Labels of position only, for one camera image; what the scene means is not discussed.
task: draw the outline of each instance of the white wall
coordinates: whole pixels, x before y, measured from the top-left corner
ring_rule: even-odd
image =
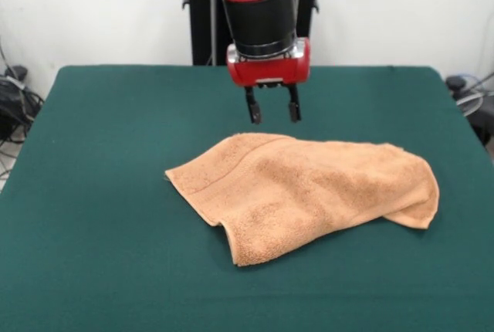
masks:
[[[494,69],[494,0],[319,0],[313,64]],[[191,62],[181,0],[0,0],[10,61],[48,93],[68,64]]]

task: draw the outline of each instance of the cable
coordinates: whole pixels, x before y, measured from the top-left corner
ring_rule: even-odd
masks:
[[[0,36],[0,56],[2,56],[2,60],[3,60],[3,63],[5,64],[5,67],[7,67],[7,69],[9,69],[10,72],[14,75],[15,79],[18,80],[19,78],[17,77],[17,73],[12,69],[12,67],[10,67],[10,65],[8,64],[8,60],[5,57],[5,53],[3,52],[2,37],[1,36]]]
[[[477,112],[480,109],[480,107],[484,104],[484,98],[486,98],[486,97],[494,97],[494,91],[488,92],[488,93],[486,93],[486,92],[483,92],[483,93],[476,92],[475,94],[472,94],[472,95],[469,95],[467,97],[464,97],[464,98],[462,98],[460,100],[457,100],[456,101],[456,105],[459,107],[459,106],[461,106],[463,104],[466,104],[466,103],[471,102],[471,101],[473,101],[475,99],[478,99],[479,101],[477,102],[477,104],[474,107],[472,107],[469,110],[463,111],[463,116],[468,117],[468,116],[474,114],[475,112]]]
[[[7,141],[8,143],[12,143],[12,144],[24,144],[24,140],[25,140],[25,139],[21,139],[21,140],[19,140],[19,141],[16,141],[16,140],[12,139],[12,137],[8,137],[8,138],[6,139],[6,141]]]
[[[0,164],[2,164],[2,167],[3,167],[3,171],[7,171],[7,166],[5,166],[4,162],[2,161],[2,159],[0,158]]]
[[[24,90],[25,89],[25,84],[23,82],[15,79],[15,78],[13,78],[13,77],[0,75],[0,80],[2,80],[2,81],[8,81],[12,85],[18,87],[20,90]]]
[[[13,154],[10,154],[10,153],[7,153],[7,152],[4,152],[4,151],[0,151],[0,154],[1,154],[2,156],[6,156],[6,157],[8,157],[8,158],[14,158],[14,159],[16,159],[16,158],[17,158],[17,156],[15,156],[15,155],[13,155]]]
[[[12,169],[3,171],[0,174],[0,180],[6,180],[6,178],[3,178],[3,177],[6,176],[6,175],[8,175],[8,174],[10,174],[10,171],[12,171]]]
[[[3,107],[1,104],[0,104],[0,111],[8,114],[9,117],[13,118],[15,121],[17,121],[19,124],[21,124],[23,126],[28,126],[28,127],[31,126],[31,124],[29,122],[21,120],[9,108]]]
[[[471,114],[474,114],[476,111],[478,111],[480,109],[480,107],[484,104],[484,98],[479,98],[479,101],[477,102],[477,104],[471,109],[471,110],[467,110],[466,112],[463,112],[463,116],[465,117],[468,117],[470,116]]]
[[[484,77],[482,80],[477,81],[473,85],[466,86],[465,89],[463,89],[463,90],[460,91],[460,94],[467,93],[470,90],[474,90],[476,87],[479,87],[479,86],[483,85],[484,83],[486,83],[487,81],[489,81],[493,77],[494,77],[494,72],[490,73],[489,75],[487,75],[486,77]]]
[[[38,98],[38,103],[41,103],[41,104],[44,104],[45,103],[45,100],[43,98],[41,98],[38,94],[32,92],[27,87],[24,89],[24,92],[27,93],[27,94],[29,94],[32,97]]]
[[[470,73],[458,73],[458,74],[453,75],[453,76],[462,77],[464,79],[471,79],[471,80],[474,80],[476,83],[482,82],[481,79],[479,79],[477,76],[471,75]]]
[[[461,106],[462,104],[471,102],[472,100],[475,100],[478,98],[484,98],[484,97],[494,97],[494,91],[491,91],[488,93],[475,93],[475,94],[469,95],[469,96],[464,97],[460,100],[457,100],[456,105]]]

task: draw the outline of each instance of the table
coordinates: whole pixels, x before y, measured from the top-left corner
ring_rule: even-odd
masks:
[[[286,90],[257,94],[260,126],[225,68],[62,69],[0,196],[0,330],[494,326],[494,169],[434,70],[313,68],[298,124]],[[400,145],[432,166],[438,215],[237,268],[164,170],[244,131]]]

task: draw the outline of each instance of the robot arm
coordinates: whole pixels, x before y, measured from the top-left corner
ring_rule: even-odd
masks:
[[[223,0],[234,43],[227,52],[233,81],[245,88],[251,121],[261,122],[253,87],[289,89],[292,121],[300,120],[296,84],[309,76],[308,39],[296,37],[294,0]]]

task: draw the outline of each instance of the towel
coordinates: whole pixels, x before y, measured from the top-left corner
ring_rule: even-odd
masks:
[[[428,163],[391,144],[236,134],[165,174],[209,225],[225,228],[237,266],[379,217],[427,229],[438,211]]]

